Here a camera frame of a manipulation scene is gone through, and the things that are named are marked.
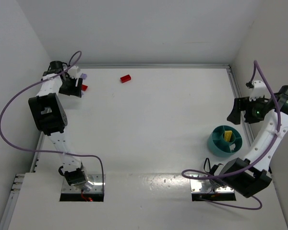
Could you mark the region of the lilac lego brick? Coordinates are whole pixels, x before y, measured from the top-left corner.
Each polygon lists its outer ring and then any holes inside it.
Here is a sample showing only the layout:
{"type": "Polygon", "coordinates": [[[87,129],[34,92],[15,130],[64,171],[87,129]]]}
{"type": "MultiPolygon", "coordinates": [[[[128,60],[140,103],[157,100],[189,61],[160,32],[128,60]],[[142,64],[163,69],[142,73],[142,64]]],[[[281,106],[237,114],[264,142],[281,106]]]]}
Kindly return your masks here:
{"type": "Polygon", "coordinates": [[[85,80],[85,79],[87,78],[87,74],[82,73],[82,74],[80,75],[80,78],[82,78],[83,80],[85,80]]]}

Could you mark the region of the long yellow lego brick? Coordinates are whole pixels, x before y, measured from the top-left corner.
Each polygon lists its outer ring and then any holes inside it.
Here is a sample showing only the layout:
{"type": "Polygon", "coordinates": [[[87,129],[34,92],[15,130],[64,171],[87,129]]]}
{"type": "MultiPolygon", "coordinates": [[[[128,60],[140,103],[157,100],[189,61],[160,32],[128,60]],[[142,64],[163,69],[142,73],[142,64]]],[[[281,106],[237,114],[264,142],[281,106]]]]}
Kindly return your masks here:
{"type": "Polygon", "coordinates": [[[232,137],[232,131],[231,130],[226,130],[224,132],[224,135],[223,135],[224,141],[231,142],[231,137],[232,137]]]}

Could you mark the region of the beige lego brick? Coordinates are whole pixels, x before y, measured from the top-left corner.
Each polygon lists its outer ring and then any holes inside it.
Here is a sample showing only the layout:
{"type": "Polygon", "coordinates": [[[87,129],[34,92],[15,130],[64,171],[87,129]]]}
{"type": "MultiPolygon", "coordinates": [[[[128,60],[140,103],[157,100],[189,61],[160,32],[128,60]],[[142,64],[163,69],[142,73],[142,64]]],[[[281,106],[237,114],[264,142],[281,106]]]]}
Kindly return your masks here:
{"type": "Polygon", "coordinates": [[[231,152],[236,152],[237,150],[236,150],[236,144],[232,144],[232,145],[230,145],[230,151],[231,152]]]}

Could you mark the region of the red lego brick top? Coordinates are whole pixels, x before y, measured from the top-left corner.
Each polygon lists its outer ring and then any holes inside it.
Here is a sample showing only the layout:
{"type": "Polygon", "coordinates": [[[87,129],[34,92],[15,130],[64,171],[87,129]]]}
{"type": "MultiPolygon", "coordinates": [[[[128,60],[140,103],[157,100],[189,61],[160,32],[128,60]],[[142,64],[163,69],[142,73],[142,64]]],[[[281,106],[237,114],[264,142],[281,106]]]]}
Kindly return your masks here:
{"type": "Polygon", "coordinates": [[[126,83],[128,81],[130,81],[132,78],[130,75],[125,75],[123,77],[120,78],[121,83],[126,83]]]}

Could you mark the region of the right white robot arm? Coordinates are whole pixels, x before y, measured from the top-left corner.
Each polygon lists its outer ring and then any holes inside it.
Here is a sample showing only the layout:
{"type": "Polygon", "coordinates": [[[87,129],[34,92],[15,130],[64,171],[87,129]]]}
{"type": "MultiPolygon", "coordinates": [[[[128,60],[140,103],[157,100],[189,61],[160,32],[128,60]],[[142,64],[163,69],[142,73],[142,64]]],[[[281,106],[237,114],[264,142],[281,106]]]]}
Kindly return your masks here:
{"type": "Polygon", "coordinates": [[[252,124],[262,122],[262,128],[252,143],[244,159],[236,158],[229,161],[220,174],[231,173],[252,165],[248,170],[220,179],[210,180],[213,188],[229,186],[249,198],[267,188],[272,179],[268,176],[270,161],[280,141],[288,131],[288,85],[275,93],[280,113],[276,111],[274,101],[261,97],[250,101],[248,97],[236,98],[227,120],[235,125],[240,124],[238,116],[245,112],[245,122],[252,124]]]}

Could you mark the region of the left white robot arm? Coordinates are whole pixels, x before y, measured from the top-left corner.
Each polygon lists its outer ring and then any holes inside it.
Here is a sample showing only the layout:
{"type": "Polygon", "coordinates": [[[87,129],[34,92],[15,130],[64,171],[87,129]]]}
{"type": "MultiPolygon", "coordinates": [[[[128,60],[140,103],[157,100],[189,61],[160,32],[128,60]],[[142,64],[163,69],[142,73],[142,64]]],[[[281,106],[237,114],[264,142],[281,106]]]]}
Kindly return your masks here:
{"type": "Polygon", "coordinates": [[[68,67],[67,63],[52,61],[43,73],[41,89],[35,97],[29,98],[28,104],[37,129],[48,136],[55,149],[60,152],[62,166],[59,174],[69,186],[82,189],[87,182],[85,168],[79,157],[71,156],[72,145],[68,140],[68,118],[58,98],[58,94],[82,96],[83,79],[79,77],[80,69],[73,66],[70,72],[57,77],[68,67]]]}

